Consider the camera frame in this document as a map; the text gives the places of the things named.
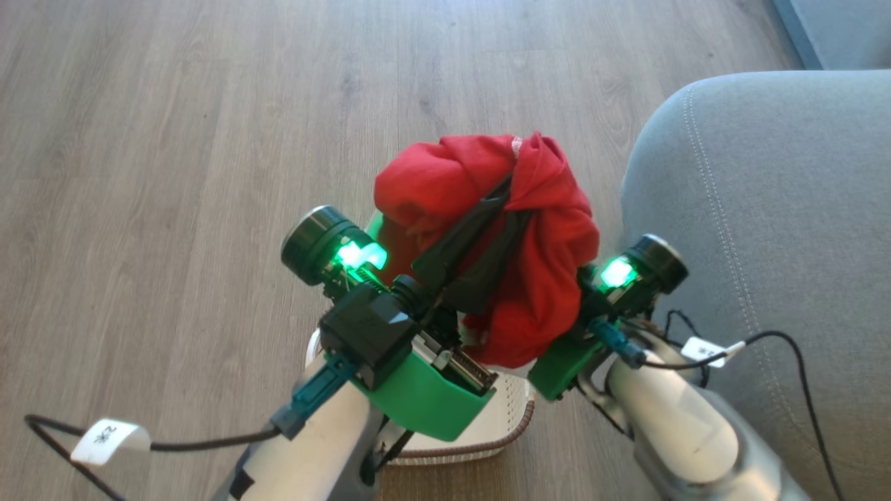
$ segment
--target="wooden floor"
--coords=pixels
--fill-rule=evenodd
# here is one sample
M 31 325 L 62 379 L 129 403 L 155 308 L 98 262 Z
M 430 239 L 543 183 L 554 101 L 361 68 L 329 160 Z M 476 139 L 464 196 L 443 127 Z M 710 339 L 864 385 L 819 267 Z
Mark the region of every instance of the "wooden floor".
M 157 439 L 255 430 L 319 290 L 279 263 L 308 209 L 441 135 L 554 136 L 617 248 L 645 120 L 699 78 L 798 68 L 768 0 L 0 0 L 0 499 L 100 499 L 27 412 Z M 383 500 L 654 497 L 578 398 L 496 458 L 393 468 Z M 132 499 L 201 499 L 237 450 L 124 454 Z

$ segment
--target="white label tag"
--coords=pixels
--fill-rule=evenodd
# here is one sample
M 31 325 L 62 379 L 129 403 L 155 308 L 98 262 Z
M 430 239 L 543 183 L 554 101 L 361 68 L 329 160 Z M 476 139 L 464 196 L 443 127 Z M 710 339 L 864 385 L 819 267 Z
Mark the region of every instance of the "white label tag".
M 683 348 L 681 348 L 681 355 L 699 362 L 700 360 L 705 360 L 706 358 L 713 357 L 718 353 L 721 353 L 722 351 L 727 350 L 724 349 L 723 346 L 718 346 L 713 342 L 708 342 L 696 336 L 691 336 L 687 340 L 687 342 L 684 343 Z M 712 367 L 720 368 L 723 367 L 726 363 L 727 357 L 724 357 L 718 358 L 716 361 L 710 363 L 709 365 L 711 365 Z
M 71 452 L 71 461 L 102 466 L 119 447 L 149 450 L 149 432 L 142 426 L 102 419 L 94 424 Z

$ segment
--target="wire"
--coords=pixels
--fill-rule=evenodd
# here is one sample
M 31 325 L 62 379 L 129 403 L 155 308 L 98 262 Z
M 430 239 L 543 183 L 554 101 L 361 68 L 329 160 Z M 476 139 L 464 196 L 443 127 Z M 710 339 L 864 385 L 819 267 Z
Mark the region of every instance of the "wire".
M 60 444 L 56 439 L 53 438 L 52 435 L 47 433 L 45 430 L 45 428 L 48 428 L 50 430 L 61 431 L 62 433 L 65 433 L 67 435 L 83 437 L 86 434 L 86 430 L 84 428 L 78 428 L 77 426 L 63 423 L 61 421 L 56 421 L 49 417 L 33 414 L 25 416 L 25 423 L 46 445 L 50 446 L 52 450 L 56 451 L 56 454 L 61 456 L 62 459 L 67 461 L 68 464 L 74 467 L 74 469 L 80 472 L 80 474 L 84 475 L 84 477 L 91 483 L 93 483 L 93 485 L 95 485 L 100 491 L 102 491 L 105 496 L 107 496 L 109 499 L 114 499 L 115 501 L 126 501 L 123 496 L 112 489 L 102 479 L 97 477 L 96 474 L 93 473 L 89 468 L 83 466 L 80 463 L 71 461 L 71 453 L 68 451 L 68 449 L 63 447 L 62 444 Z M 205 440 L 202 442 L 152 442 L 149 446 L 149 449 L 156 452 L 195 452 L 260 442 L 263 440 L 275 438 L 279 434 L 281 434 L 281 431 L 278 428 L 273 428 L 271 430 L 251 433 L 249 435 L 239 435 L 236 437 L 228 437 L 225 439 Z
M 830 484 L 832 485 L 832 490 L 836 495 L 836 498 L 839 501 L 844 501 L 845 497 L 842 495 L 841 486 L 838 485 L 838 479 L 836 478 L 835 470 L 832 468 L 832 462 L 830 461 L 830 453 L 826 449 L 826 442 L 823 439 L 823 432 L 820 429 L 820 423 L 817 420 L 817 413 L 813 409 L 813 398 L 811 397 L 811 388 L 807 383 L 807 373 L 805 372 L 805 357 L 801 354 L 801 349 L 798 347 L 798 344 L 789 336 L 788 334 L 781 331 L 764 331 L 762 333 L 755 334 L 754 336 L 749 337 L 745 340 L 746 346 L 749 346 L 755 342 L 758 342 L 767 337 L 776 337 L 784 340 L 788 343 L 788 345 L 792 348 L 792 351 L 795 352 L 795 359 L 798 362 L 798 379 L 801 381 L 801 390 L 805 394 L 805 405 L 807 406 L 807 413 L 811 418 L 811 425 L 813 426 L 813 435 L 817 440 L 817 448 L 820 449 L 820 456 L 823 460 L 823 465 L 826 467 L 826 474 L 830 478 Z M 703 358 L 698 362 L 693 362 L 690 364 L 656 364 L 653 362 L 644 362 L 643 364 L 647 367 L 652 367 L 655 369 L 668 369 L 668 370 L 685 370 L 685 369 L 693 369 L 696 367 L 702 367 L 712 362 L 719 360 L 721 358 L 727 357 L 727 353 L 722 351 L 717 355 L 712 357 Z
M 666 334 L 666 341 L 668 341 L 668 344 L 674 346 L 675 348 L 679 348 L 679 349 L 683 348 L 683 345 L 680 342 L 673 341 L 670 337 L 668 337 L 669 336 L 668 331 L 671 329 L 671 319 L 675 315 L 679 316 L 681 318 L 681 320 L 683 320 L 683 322 L 685 324 L 687 324 L 687 328 L 690 329 L 690 331 L 693 333 L 694 336 L 696 336 L 700 339 L 703 339 L 703 340 L 706 339 L 702 336 L 702 334 L 699 333 L 699 331 L 696 330 L 696 326 L 693 325 L 693 321 L 690 320 L 690 318 L 688 316 L 686 316 L 680 309 L 671 309 L 671 310 L 668 310 L 668 313 L 666 314 L 665 334 Z M 708 386 L 708 381 L 711 378 L 712 371 L 708 367 L 708 365 L 701 366 L 699 368 L 699 371 L 700 371 L 701 376 L 699 377 L 699 385 L 698 386 L 704 390 Z

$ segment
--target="gray sofa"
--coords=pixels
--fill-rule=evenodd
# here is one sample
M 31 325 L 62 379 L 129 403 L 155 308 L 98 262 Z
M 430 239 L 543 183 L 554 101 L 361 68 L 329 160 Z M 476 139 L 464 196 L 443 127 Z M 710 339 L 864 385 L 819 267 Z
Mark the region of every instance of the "gray sofa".
M 891 490 L 891 70 L 730 75 L 685 87 L 643 129 L 625 236 L 653 233 L 691 276 L 661 305 L 725 346 L 801 345 L 848 499 Z M 686 339 L 681 327 L 673 337 Z M 713 372 L 815 499 L 831 498 L 791 350 L 764 341 Z
M 808 70 L 891 68 L 888 0 L 773 0 Z

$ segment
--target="red fabric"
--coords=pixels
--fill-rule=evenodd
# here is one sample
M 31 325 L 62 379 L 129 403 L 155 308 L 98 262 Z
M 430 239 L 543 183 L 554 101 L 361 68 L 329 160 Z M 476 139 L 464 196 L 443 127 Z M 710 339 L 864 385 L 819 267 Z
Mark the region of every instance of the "red fabric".
M 482 342 L 471 355 L 505 367 L 541 356 L 576 320 L 576 269 L 597 256 L 600 240 L 557 143 L 535 133 L 523 140 L 515 160 L 513 137 L 447 136 L 439 144 L 413 144 L 374 184 L 374 203 L 384 215 L 377 238 L 390 254 L 381 278 L 390 283 L 411 274 L 421 251 L 513 169 L 505 210 L 535 214 L 487 312 L 464 320 Z

